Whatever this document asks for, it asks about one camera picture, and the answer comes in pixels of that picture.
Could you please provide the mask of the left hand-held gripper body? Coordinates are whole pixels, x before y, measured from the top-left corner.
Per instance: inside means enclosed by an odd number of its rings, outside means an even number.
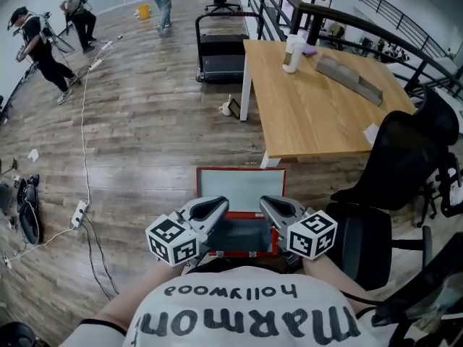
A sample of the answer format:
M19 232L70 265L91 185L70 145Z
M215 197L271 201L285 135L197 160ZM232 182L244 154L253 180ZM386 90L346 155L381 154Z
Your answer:
M161 215L145 230L148 248L159 260L171 267L192 261L200 255L200 245L208 235L195 230L175 215Z

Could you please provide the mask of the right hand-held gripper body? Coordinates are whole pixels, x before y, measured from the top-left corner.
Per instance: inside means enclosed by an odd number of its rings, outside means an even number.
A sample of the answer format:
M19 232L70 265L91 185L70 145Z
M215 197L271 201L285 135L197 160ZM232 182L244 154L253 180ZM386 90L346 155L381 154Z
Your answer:
M307 210L297 222L287 223L286 228L273 227L283 252L315 260L334 246L338 223L322 210Z

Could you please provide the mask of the person's right forearm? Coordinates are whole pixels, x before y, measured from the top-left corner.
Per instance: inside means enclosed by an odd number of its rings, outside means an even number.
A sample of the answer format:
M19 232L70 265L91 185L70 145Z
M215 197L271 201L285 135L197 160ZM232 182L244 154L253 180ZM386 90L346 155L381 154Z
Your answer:
M343 294L349 294L350 296L362 300L374 300L365 289L343 273L325 254L319 256L315 260L304 258L302 264L306 275L317 278L337 288Z

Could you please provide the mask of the person's left forearm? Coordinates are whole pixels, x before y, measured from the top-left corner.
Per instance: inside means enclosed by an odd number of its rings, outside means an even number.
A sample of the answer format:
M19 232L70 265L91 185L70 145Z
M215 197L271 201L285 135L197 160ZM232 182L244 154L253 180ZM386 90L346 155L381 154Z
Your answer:
M146 274L122 290L94 318L112 322L127 330L130 323L147 295L162 284L179 277L185 265L171 267L164 262L157 262Z

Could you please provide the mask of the person's black trousers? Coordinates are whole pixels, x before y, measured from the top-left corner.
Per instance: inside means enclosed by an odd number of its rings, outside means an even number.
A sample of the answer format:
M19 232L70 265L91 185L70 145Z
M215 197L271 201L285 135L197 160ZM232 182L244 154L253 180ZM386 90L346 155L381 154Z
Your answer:
M189 273L221 273L238 267L253 267L270 270L278 274L304 274L302 263L289 265L282 257L266 258L214 258L191 270Z

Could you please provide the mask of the person's white printed shirt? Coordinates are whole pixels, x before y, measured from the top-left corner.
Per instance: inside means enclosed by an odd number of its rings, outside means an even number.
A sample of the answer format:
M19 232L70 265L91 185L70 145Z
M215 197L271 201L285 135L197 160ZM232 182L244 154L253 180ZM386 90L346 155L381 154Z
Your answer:
M388 347L394 329L371 320L316 278L238 267L170 280L128 328L86 319L64 347Z

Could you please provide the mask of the wooden table with white legs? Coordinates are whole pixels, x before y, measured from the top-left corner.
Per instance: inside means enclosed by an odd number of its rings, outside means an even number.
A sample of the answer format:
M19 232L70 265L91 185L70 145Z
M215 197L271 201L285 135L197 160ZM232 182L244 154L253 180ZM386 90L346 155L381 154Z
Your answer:
M385 64L329 48L318 48L302 57L294 74L282 64L285 43L245 40L240 121L247 120L250 96L254 95L266 151L261 168L276 167L283 158L366 153L371 146L364 131L380 125L395 110L414 113L415 107ZM326 54L357 70L383 92L375 106L352 90L316 71Z

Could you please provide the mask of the white paper card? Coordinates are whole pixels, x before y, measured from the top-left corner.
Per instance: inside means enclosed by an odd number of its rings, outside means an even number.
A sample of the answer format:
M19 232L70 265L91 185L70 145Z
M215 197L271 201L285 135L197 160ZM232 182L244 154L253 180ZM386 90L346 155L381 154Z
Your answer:
M376 137L379 132L379 126L376 124L371 124L367 129L364 130L364 136L371 147L374 146Z

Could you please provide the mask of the black mesh office chair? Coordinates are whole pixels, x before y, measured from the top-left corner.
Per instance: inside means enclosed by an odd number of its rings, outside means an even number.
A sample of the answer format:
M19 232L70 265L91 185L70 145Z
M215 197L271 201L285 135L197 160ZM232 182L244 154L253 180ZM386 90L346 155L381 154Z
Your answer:
M392 111L385 117L359 181L332 195L326 213L338 228L327 255L365 290L388 283L393 249L422 252L424 265L432 260L430 227L418 224L420 239L394 240L389 213L401 210L418 195L430 204L427 180L443 165L458 137L455 111L427 87L414 114Z

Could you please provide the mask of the black tablet screen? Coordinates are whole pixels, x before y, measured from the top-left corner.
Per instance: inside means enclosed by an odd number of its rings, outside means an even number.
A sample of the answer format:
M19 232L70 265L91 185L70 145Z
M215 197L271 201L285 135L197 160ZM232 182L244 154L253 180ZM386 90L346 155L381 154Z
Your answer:
M460 318L462 312L463 232L457 232L410 282L375 308L372 326L395 325L388 347L405 347L414 322L427 316Z

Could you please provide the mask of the black treadmill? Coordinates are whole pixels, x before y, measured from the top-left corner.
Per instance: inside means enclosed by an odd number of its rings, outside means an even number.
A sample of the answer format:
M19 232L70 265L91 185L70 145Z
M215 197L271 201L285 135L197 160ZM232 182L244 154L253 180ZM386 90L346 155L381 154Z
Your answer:
M252 17L258 21L258 40L263 34L264 19L254 12L211 12L195 20L197 40L196 80L211 84L239 84L243 82L245 67L244 40L248 35L201 35L200 21L206 17Z

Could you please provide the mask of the black bag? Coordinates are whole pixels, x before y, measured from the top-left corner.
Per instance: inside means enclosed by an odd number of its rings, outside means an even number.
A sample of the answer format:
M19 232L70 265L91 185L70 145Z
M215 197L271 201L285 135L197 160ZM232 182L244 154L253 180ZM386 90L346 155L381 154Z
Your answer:
M43 241L43 224L39 215L37 187L40 182L38 174L29 179L21 179L17 190L17 212L25 238L32 245Z

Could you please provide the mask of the white drink bottle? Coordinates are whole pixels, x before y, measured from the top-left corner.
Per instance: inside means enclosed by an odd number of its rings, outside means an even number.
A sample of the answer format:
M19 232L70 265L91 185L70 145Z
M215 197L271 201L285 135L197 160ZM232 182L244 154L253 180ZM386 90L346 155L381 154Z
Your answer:
M294 34L288 35L282 66L287 74L294 74L297 71L305 47L306 42L302 36Z

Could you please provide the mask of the grey flat case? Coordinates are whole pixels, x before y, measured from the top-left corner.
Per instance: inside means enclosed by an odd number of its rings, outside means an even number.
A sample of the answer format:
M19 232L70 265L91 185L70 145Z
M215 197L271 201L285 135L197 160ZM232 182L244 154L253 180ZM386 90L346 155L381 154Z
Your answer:
M0 213L8 215L13 198L13 188L4 182L0 182Z

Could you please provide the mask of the black metal railing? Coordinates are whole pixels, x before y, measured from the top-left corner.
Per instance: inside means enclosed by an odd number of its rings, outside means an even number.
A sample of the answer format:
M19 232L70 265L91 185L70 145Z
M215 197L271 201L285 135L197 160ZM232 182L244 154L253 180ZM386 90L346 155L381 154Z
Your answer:
M437 87L447 90L447 93L453 98L463 100L463 82L459 80L463 76L463 69L457 71L456 74L450 73L437 62L436 57L428 55L427 42L424 42L420 47L414 46L376 24L352 14L317 4L309 4L302 0L244 0L242 10L238 14L245 18L247 34L252 39L260 40L262 38L285 42L288 35L282 30L283 25L279 23L279 20L283 19L285 21L284 27L288 28L290 33L297 34L300 29L303 29L307 33L305 40L309 44L315 44L317 40L324 40L341 45L343 48L356 48L375 54L379 58L385 57L391 63L408 68L412 72L411 77L405 77L397 72L394 73L394 76L406 82L404 89L412 98L422 100L425 87ZM337 38L333 34L328 35L325 29L327 21L356 28L383 39L417 57L418 64L412 65L374 48L363 46L351 40Z
M390 22L405 38L430 57L444 58L447 53L415 21L386 0L359 0Z

